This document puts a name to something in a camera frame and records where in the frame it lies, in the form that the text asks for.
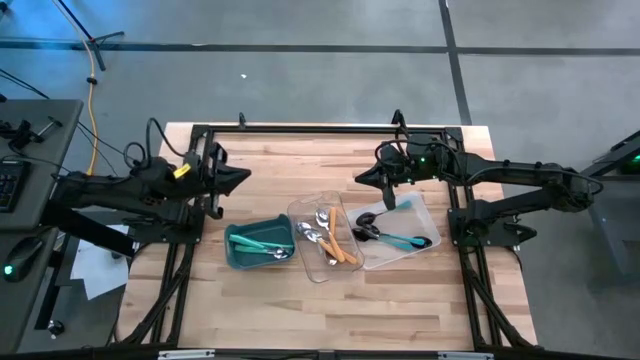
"yellow cable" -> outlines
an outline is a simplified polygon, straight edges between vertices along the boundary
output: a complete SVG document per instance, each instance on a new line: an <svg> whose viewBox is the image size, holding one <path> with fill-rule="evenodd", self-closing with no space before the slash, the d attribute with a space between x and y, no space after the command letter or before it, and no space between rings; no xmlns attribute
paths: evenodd
<svg viewBox="0 0 640 360"><path fill-rule="evenodd" d="M78 29L78 27L73 22L73 20L69 17L69 15L67 15L67 13L60 7L60 5L58 5L58 2L56 0L51 0L51 2L53 3L53 5L55 5L58 8L58 11L60 11L60 13L65 17L65 19L67 19L69 24L73 26L73 30L76 32L78 39L82 41L82 45L84 45L84 49L87 51L87 55L89 55L89 61L91 62L91 75L89 77L91 79L95 79L95 64L93 62L93 54L91 54L91 50L89 49L89 45L87 45L87 42L85 41L84 36L80 33L80 29ZM91 128L93 129L93 133L95 134L95 136L93 137L93 151L91 153L91 163L89 163L89 169L87 169L88 175L93 175L93 168L95 167L96 157L98 154L98 125L96 123L95 117L93 116L93 87L94 85L92 83L89 83L89 99L87 100L87 103L88 103L87 108L89 110L89 118L91 119Z"/></svg>

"gray floor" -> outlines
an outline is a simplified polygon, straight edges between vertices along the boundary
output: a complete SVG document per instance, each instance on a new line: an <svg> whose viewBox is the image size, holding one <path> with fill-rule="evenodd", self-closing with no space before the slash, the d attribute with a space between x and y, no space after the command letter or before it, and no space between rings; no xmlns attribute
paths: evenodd
<svg viewBox="0 0 640 360"><path fill-rule="evenodd" d="M217 44L444 45L437 0L68 1L95 36ZM633 0L450 0L459 46L638 47ZM48 1L14 0L0 36L74 39ZM408 121L460 124L447 55L106 52L95 112L117 147L145 120ZM461 56L474 125L488 125L496 156L582 169L638 130L640 57ZM82 52L0 50L0 67L56 98L87 93ZM0 82L8 97L35 98ZM88 124L86 111L82 121ZM90 153L76 136L65 166ZM125 166L115 154L116 170ZM108 173L102 162L99 172ZM506 195L523 191L505 187ZM608 258L586 214L525 217L539 236L523 246L527 292L541 345L636 358L640 291L589 290Z"/></svg>

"white paper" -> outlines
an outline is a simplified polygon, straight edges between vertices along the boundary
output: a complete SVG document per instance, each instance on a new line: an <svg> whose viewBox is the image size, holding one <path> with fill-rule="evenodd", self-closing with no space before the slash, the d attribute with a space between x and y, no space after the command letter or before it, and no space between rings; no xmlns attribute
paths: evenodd
<svg viewBox="0 0 640 360"><path fill-rule="evenodd" d="M109 227L123 234L129 231L128 226L110 225ZM91 300L127 283L129 279L127 259L124 256L114 259L110 251L80 240L76 259L71 268L71 279L84 280L87 299Z"/></svg>

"utensil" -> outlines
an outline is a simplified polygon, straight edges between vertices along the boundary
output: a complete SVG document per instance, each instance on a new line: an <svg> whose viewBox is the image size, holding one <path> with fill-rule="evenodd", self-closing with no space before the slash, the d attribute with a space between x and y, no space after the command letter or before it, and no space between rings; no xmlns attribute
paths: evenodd
<svg viewBox="0 0 640 360"><path fill-rule="evenodd" d="M383 214L386 214L388 212L395 211L395 210L408 209L410 207L411 207L411 200L407 200L407 201L403 201L402 203L397 205L396 208L393 209L393 210L385 210L385 211L379 212L377 214L374 214L372 212L365 212L365 213L360 214L360 216L358 216L358 218L356 219L356 225L358 225L358 226L371 225L371 224L373 224L374 221L376 221L376 218L378 216L380 216L380 215L383 215Z"/></svg>
<svg viewBox="0 0 640 360"><path fill-rule="evenodd" d="M334 212L333 222L335 222L335 208L331 208L331 209ZM329 240L331 240L331 246L333 247L333 251L337 255L335 258L338 259L339 262L344 262L345 260L344 253L342 252L342 250L340 250L340 246L338 246L338 242L336 241L336 238L333 236L333 233L329 229L330 217L331 217L330 213L326 209L316 210L316 222L318 223L318 225L325 228L327 230L327 233L329 233Z"/></svg>
<svg viewBox="0 0 640 360"><path fill-rule="evenodd" d="M265 241L257 241L257 240L248 238L246 236L238 235L238 234L229 235L229 241L235 242L235 243L238 243L238 244L244 244L244 245L247 245L247 246L254 246L253 244L257 244L257 245L263 245L265 247L274 247L274 248L283 248L283 249L293 248L293 245L276 244L276 243L270 243L270 242L265 242Z"/></svg>
<svg viewBox="0 0 640 360"><path fill-rule="evenodd" d="M237 252L243 252L243 253L248 253L248 254L269 254L269 255L273 255L273 257L275 257L278 260L279 259L288 258L289 256L291 256L291 254L289 252L287 252L286 250L284 250L282 248L278 248L278 249L259 249L259 248L252 247L252 246L236 245L234 249Z"/></svg>
<svg viewBox="0 0 640 360"><path fill-rule="evenodd" d="M302 236L306 237L307 239L309 239L310 241L320 245L322 247L322 249L324 249L325 251L325 257L327 259L327 262L329 263L329 265L335 265L337 262L336 260L336 255L333 251L333 248L327 244L324 239L322 239L322 234L320 233L320 231L314 229L311 227L311 225L307 224L306 222L299 222L296 224L296 231L299 232ZM330 259L327 257L326 253L329 253L329 255L331 255L333 257L333 259Z"/></svg>
<svg viewBox="0 0 640 360"><path fill-rule="evenodd" d="M424 236L416 236L413 238L401 237L401 239L397 239L397 238L390 237L387 234L376 233L371 228L366 228L366 227L355 228L352 230L352 233L358 241L364 242L364 241L374 239L374 240L378 240L385 244L395 246L399 249L403 249L407 251L412 251L414 250L414 248L424 249L425 247L431 246L432 244L431 240L429 240L429 238L426 238Z"/></svg>

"yellow tag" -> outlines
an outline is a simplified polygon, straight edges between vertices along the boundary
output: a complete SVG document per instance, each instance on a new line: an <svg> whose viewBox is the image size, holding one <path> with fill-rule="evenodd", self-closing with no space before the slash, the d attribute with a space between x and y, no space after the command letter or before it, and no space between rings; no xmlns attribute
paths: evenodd
<svg viewBox="0 0 640 360"><path fill-rule="evenodd" d="M191 166L189 166L189 164L184 164L184 166L182 166L180 169L177 169L173 172L173 177L176 179L180 179L184 176L184 174L189 172L189 170L191 170Z"/></svg>

